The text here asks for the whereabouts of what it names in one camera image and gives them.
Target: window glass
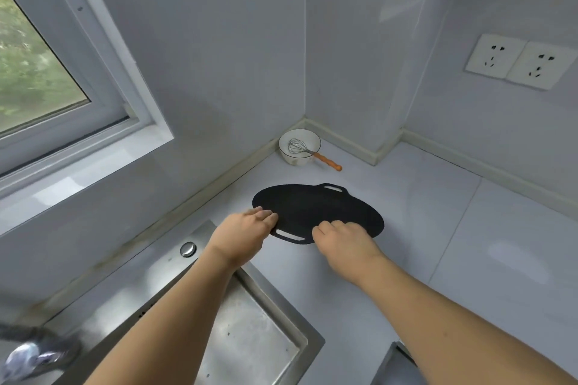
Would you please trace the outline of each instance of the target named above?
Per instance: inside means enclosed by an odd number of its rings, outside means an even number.
[[[0,137],[90,102],[14,0],[0,0]]]

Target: electrical outlet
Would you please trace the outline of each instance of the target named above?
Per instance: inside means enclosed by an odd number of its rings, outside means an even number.
[[[505,78],[526,43],[519,38],[483,34],[473,50],[466,70],[493,78]]]
[[[550,90],[578,57],[578,51],[551,44],[529,42],[511,68],[507,79]]]

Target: sink basin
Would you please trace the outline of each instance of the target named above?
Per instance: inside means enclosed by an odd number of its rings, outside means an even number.
[[[62,334],[70,317],[84,312],[80,327],[65,333],[76,334],[87,352],[56,381],[54,377],[39,377],[35,383],[82,384],[120,338],[184,275],[194,263],[191,261],[202,253],[214,228],[213,223],[206,222],[192,235],[172,244],[162,257],[150,252],[137,263],[129,261],[101,282],[102,286],[93,288],[97,292],[85,294],[92,294],[91,299],[79,299],[49,322],[49,328],[60,328]],[[187,241],[197,245],[192,258],[179,253]],[[91,307],[95,298],[102,296],[107,300],[96,309]],[[247,264],[235,273],[227,288],[194,383],[297,384],[324,343],[277,289]]]

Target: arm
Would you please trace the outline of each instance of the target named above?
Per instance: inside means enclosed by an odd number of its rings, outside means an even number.
[[[330,266],[371,297],[430,384],[578,384],[518,339],[404,272],[361,226],[324,221],[313,239]]]
[[[213,232],[191,269],[104,358],[85,385],[190,385],[233,273],[277,223],[261,207],[232,214]]]

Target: left hand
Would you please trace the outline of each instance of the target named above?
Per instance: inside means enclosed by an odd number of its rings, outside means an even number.
[[[257,254],[277,220],[277,214],[262,207],[230,214],[213,232],[205,252],[218,254],[236,271]]]

